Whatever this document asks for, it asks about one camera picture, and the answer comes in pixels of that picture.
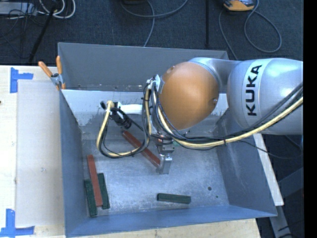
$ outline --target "gray bin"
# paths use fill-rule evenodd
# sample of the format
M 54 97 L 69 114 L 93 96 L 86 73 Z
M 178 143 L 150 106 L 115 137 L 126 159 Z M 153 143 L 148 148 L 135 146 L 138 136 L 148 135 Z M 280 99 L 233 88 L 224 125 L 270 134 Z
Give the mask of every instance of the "gray bin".
M 67 87 L 60 91 L 67 237 L 277 215 L 258 151 L 249 144 L 234 142 L 208 151 L 176 146 L 169 174 L 158 174 L 141 154 L 110 159 L 96 148 L 101 99 L 135 102 L 153 75 L 195 57 L 227 60 L 225 51 L 59 43 L 58 54 Z M 210 132 L 215 123 L 213 133 L 218 136 L 239 130 L 227 110 L 221 117 L 210 115 L 191 133 Z M 138 136 L 137 129 L 131 128 L 131 133 Z M 112 149 L 131 147 L 114 123 L 109 123 L 107 140 Z M 254 144 L 253 137 L 245 140 Z M 149 149 L 157 154 L 153 144 Z M 110 208 L 99 208 L 93 218 L 84 190 L 88 154 L 94 155 L 97 172 L 105 176 L 110 201 Z M 191 203 L 160 202 L 158 193 L 188 195 Z

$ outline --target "wooden block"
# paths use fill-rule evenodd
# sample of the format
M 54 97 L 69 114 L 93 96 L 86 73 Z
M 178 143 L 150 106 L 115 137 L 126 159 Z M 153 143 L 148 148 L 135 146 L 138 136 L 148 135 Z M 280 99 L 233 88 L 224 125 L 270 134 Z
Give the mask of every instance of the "wooden block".
M 128 131 L 124 131 L 122 136 L 134 147 L 140 147 L 142 145 L 142 143 Z M 159 158 L 156 155 L 154 155 L 148 148 L 145 148 L 141 154 L 145 158 L 147 158 L 155 167 L 159 166 Z
M 92 154 L 87 155 L 87 161 L 88 161 L 90 179 L 93 184 L 96 206 L 101 207 L 103 205 L 103 198 L 101 196 L 94 156 Z

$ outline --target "kuka logo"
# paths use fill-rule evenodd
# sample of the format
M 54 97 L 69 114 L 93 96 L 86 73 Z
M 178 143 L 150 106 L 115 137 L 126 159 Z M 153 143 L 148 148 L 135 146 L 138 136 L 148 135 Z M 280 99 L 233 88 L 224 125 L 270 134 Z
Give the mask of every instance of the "kuka logo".
M 259 73 L 259 69 L 262 65 L 259 66 L 255 66 L 251 69 L 250 71 L 250 75 L 248 76 L 248 82 L 246 87 L 246 94 L 249 94 L 250 98 L 246 99 L 246 108 L 247 108 L 247 114 L 249 116 L 256 116 L 257 113 L 256 112 L 256 105 L 255 105 L 255 86 L 256 86 L 256 81 L 258 78 L 258 73 Z

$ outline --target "yellow cable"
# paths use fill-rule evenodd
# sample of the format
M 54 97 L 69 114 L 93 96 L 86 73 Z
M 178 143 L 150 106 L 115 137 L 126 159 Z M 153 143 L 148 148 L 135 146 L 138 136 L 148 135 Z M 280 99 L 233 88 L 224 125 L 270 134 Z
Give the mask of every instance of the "yellow cable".
M 145 93 L 145 100 L 147 101 L 148 98 L 149 98 L 149 89 L 147 89 L 146 93 Z M 97 141 L 96 141 L 96 146 L 97 148 L 100 150 L 101 148 L 101 143 L 102 143 L 102 134 L 107 126 L 107 123 L 108 123 L 108 120 L 109 120 L 109 116 L 110 116 L 110 109 L 114 107 L 114 103 L 113 101 L 107 101 L 107 108 L 106 108 L 106 115 L 105 115 L 105 118 L 104 118 L 104 121 L 103 121 L 103 124 L 99 130 L 99 133 L 98 133 L 98 137 L 97 137 Z M 148 120 L 148 124 L 149 124 L 149 135 L 152 133 L 152 130 L 151 130 L 151 121 L 150 121 L 150 111 L 149 111 L 149 106 L 146 105 L 145 106 L 145 110 L 146 110 L 146 116 L 147 116 L 147 120 Z M 130 155 L 130 154 L 133 154 L 135 153 L 136 151 L 138 151 L 140 148 L 135 148 L 133 149 L 132 151 L 129 151 L 129 152 L 123 152 L 123 153 L 112 153 L 112 152 L 105 152 L 107 155 L 109 155 L 110 157 L 118 157 L 119 156 L 127 156 L 127 155 Z
M 210 147 L 214 147 L 214 146 L 223 145 L 223 144 L 226 144 L 226 143 L 231 143 L 231 142 L 234 142 L 234 141 L 238 141 L 238 140 L 241 140 L 243 138 L 251 136 L 251 135 L 253 135 L 255 133 L 258 133 L 261 130 L 264 130 L 264 129 L 272 126 L 273 124 L 275 124 L 276 122 L 280 121 L 285 116 L 287 116 L 289 113 L 294 111 L 296 108 L 298 108 L 302 103 L 303 103 L 303 97 L 300 98 L 297 102 L 295 102 L 292 106 L 290 106 L 289 108 L 284 110 L 282 113 L 277 115 L 275 118 L 271 119 L 270 121 L 268 121 L 267 123 L 261 125 L 260 127 L 254 129 L 254 130 L 251 130 L 249 132 L 246 132 L 246 133 L 244 133 L 242 135 L 239 135 L 239 136 L 236 136 L 236 137 L 232 137 L 232 138 L 228 138 L 226 140 L 219 140 L 219 141 L 215 141 L 215 142 L 211 142 L 211 143 L 202 143 L 202 144 L 189 143 L 189 142 L 186 142 L 186 141 L 183 141 L 183 140 L 179 140 L 179 139 L 176 139 L 176 138 L 174 138 L 174 140 L 177 143 L 179 143 L 180 145 L 186 146 L 186 147 L 190 147 L 190 148 L 210 148 Z M 173 134 L 173 132 L 168 127 L 165 119 L 163 118 L 163 115 L 162 115 L 162 112 L 161 112 L 160 109 L 158 109 L 158 116 L 159 116 L 159 119 L 161 120 L 164 128 L 169 133 Z

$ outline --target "green wooden block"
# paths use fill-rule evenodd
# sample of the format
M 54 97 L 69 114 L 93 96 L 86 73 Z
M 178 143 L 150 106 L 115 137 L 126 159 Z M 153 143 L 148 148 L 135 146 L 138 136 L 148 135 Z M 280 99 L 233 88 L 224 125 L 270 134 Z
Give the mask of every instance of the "green wooden block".
M 88 202 L 88 208 L 89 208 L 89 215 L 90 217 L 97 216 L 97 206 L 95 201 L 95 195 L 94 195 L 94 189 L 93 189 L 93 183 L 90 179 L 84 180 L 85 184 L 85 191 L 86 191 L 86 197 Z
M 159 193 L 157 196 L 157 199 L 158 201 L 180 203 L 180 204 L 189 204 L 191 202 L 190 196 L 166 194 L 166 193 Z
M 108 197 L 108 192 L 106 187 L 105 176 L 103 173 L 98 174 L 98 181 L 99 181 L 101 196 L 103 198 L 103 209 L 109 209 L 110 202 L 109 202 L 109 197 Z

